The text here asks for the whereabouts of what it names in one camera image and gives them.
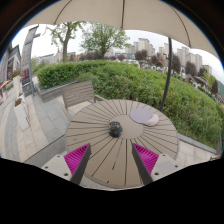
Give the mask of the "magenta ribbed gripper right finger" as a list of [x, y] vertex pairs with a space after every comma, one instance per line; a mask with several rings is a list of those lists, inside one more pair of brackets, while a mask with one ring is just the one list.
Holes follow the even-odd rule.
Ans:
[[132, 155], [144, 185], [153, 182], [151, 172], [159, 155], [136, 143], [132, 144]]

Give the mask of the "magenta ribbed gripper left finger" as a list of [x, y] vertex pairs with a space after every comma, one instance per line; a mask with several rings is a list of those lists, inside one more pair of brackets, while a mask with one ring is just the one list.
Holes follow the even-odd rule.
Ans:
[[71, 171], [71, 182], [79, 185], [91, 154], [90, 144], [83, 145], [64, 156]]

